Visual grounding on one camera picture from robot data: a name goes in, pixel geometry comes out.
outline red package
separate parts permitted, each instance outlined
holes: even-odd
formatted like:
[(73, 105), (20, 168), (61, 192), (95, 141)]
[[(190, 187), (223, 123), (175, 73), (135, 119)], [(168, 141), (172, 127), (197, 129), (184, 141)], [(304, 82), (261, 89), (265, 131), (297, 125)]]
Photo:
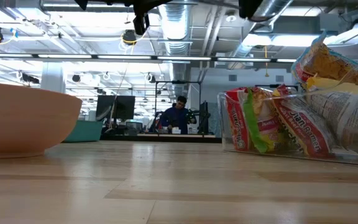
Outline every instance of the red package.
[[(277, 90), (281, 95), (289, 94), (285, 85), (278, 87)], [(276, 99), (273, 104), (297, 150), (310, 157), (334, 157), (334, 136), (324, 118), (314, 112), (302, 97)]]
[(246, 88), (236, 88), (226, 92), (226, 109), (230, 117), (230, 129), (236, 151), (247, 152), (251, 150), (252, 143), (247, 129), (242, 104), (244, 99), (238, 93)]

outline person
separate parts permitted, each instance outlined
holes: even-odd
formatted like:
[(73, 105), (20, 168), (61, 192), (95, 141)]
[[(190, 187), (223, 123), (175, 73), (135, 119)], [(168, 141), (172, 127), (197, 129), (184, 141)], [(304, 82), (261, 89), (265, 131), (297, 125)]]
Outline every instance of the person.
[[(181, 134), (187, 134), (187, 122), (189, 110), (185, 108), (187, 99), (184, 96), (179, 96), (177, 103), (173, 104), (171, 108), (168, 108), (162, 116), (162, 126), (168, 127), (172, 130), (174, 127), (178, 127), (181, 130)], [(196, 124), (197, 120), (195, 116), (192, 116), (189, 120), (191, 124)]]

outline air duct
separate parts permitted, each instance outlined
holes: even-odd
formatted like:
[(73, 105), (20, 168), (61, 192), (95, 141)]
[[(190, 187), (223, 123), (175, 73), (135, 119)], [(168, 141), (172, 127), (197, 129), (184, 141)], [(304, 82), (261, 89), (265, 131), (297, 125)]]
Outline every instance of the air duct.
[[(58, 1), (42, 1), (41, 8), (43, 11), (47, 12), (122, 12), (122, 13), (133, 13), (134, 8), (126, 7), (124, 4), (114, 3), (109, 6), (106, 3), (92, 2), (88, 4), (86, 10), (82, 8), (75, 2), (58, 2)], [(149, 14), (158, 14), (157, 9), (151, 9)]]
[[(268, 31), (273, 30), (274, 22), (280, 17), (284, 10), (292, 3), (293, 0), (264, 0), (258, 10), (256, 10), (254, 16), (269, 16), (275, 14), (269, 21), (261, 23), (261, 25), (267, 27)], [(246, 21), (242, 28), (244, 34), (244, 40), (231, 54), (231, 57), (246, 57), (252, 49), (252, 45), (247, 44), (246, 37), (249, 32), (256, 26), (255, 22)], [(227, 69), (233, 70), (236, 68), (238, 62), (231, 62), (227, 65)]]
[[(188, 38), (190, 6), (186, 4), (164, 4), (158, 7), (162, 17), (162, 32), (165, 39), (185, 40)], [(189, 44), (184, 42), (166, 42), (167, 54), (184, 56), (189, 54)], [(170, 63), (171, 80), (190, 80), (190, 65), (186, 63)], [(182, 88), (174, 85), (175, 95), (182, 95)]]

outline peach bowl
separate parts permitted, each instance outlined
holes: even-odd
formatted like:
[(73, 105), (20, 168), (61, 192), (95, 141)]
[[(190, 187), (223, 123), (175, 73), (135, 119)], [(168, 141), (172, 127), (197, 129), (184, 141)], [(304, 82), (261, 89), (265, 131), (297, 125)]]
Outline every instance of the peach bowl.
[(39, 156), (61, 143), (81, 104), (62, 93), (0, 84), (0, 158)]

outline dark jacket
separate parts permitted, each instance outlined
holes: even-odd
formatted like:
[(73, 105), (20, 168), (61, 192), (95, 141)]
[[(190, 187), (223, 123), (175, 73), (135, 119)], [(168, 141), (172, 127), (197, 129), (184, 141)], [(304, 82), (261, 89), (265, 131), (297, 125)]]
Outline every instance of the dark jacket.
[(172, 125), (172, 127), (178, 127), (181, 130), (181, 134), (187, 134), (187, 114), (189, 110), (186, 108), (176, 109), (175, 107), (168, 108), (162, 118), (162, 126)]

